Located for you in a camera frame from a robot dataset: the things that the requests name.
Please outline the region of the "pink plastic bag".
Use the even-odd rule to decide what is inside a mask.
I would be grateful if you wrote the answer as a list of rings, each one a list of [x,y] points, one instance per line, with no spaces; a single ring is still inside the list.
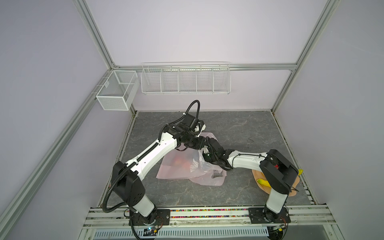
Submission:
[[[178,168],[174,166],[175,158],[184,158],[189,167]],[[172,150],[162,160],[157,179],[160,180],[190,180],[202,186],[222,186],[227,172],[217,165],[206,162],[202,150],[186,149],[185,151]]]

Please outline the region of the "red fruit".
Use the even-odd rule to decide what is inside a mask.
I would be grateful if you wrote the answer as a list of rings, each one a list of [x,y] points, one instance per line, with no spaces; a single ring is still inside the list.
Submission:
[[[174,166],[178,168],[187,168],[189,167],[189,162],[184,158],[175,158]]]

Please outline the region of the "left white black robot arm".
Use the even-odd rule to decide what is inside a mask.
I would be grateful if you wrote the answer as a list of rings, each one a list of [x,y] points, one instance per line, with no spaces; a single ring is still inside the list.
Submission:
[[[200,106],[200,101],[194,100],[181,118],[161,128],[158,138],[149,147],[126,163],[114,165],[111,186],[102,202],[104,213],[126,205],[151,221],[157,208],[146,196],[142,180],[172,150],[202,149],[204,140],[200,134],[205,125],[199,120]]]

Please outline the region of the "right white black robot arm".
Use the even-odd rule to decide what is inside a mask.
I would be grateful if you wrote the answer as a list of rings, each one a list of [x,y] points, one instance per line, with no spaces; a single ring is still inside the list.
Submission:
[[[299,170],[290,160],[275,149],[267,153],[225,150],[216,139],[208,137],[205,137],[202,147],[204,160],[225,171],[244,168],[262,172],[271,186],[271,191],[260,218],[267,223],[291,222],[285,204],[289,194],[297,190],[294,183]]]

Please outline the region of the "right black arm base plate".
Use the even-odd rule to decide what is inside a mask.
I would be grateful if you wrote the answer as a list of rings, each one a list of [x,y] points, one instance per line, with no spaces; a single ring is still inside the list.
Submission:
[[[249,218],[252,224],[290,224],[291,218],[287,208],[282,208],[276,214],[265,207],[249,208]]]

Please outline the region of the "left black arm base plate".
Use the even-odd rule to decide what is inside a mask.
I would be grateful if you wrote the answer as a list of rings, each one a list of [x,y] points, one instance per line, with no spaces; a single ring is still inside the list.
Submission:
[[[129,217],[131,218],[134,226],[168,226],[171,220],[170,209],[156,209],[148,217],[143,217],[138,212],[130,211]]]

